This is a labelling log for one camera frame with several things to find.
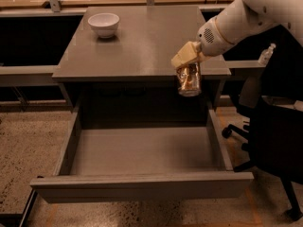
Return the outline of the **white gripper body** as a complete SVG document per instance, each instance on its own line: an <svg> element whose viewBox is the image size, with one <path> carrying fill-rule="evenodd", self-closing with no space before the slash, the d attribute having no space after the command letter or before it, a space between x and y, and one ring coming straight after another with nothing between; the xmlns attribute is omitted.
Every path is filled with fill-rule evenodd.
<svg viewBox="0 0 303 227"><path fill-rule="evenodd" d="M216 57L224 54L234 46L218 30L215 17L199 28L197 38L201 44L201 51L206 56Z"/></svg>

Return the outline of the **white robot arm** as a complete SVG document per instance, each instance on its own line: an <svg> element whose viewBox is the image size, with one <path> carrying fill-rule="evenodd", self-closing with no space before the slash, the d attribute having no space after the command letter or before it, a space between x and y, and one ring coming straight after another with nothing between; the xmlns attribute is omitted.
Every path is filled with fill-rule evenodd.
<svg viewBox="0 0 303 227"><path fill-rule="evenodd" d="M234 0L199 28L197 40L186 43L171 64L179 69L219 56L243 39L277 25L303 45L303 0Z"/></svg>

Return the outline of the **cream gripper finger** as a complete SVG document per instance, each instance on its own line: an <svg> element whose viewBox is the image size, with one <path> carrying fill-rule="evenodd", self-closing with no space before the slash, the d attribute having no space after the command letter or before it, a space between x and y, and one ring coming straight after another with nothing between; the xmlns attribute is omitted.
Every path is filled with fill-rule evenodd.
<svg viewBox="0 0 303 227"><path fill-rule="evenodd" d="M200 52L198 54L198 62L204 62L210 59L210 56L206 56L204 53Z"/></svg>
<svg viewBox="0 0 303 227"><path fill-rule="evenodd" d="M199 42L187 42L171 59L171 65L175 68L200 61L201 44Z"/></svg>

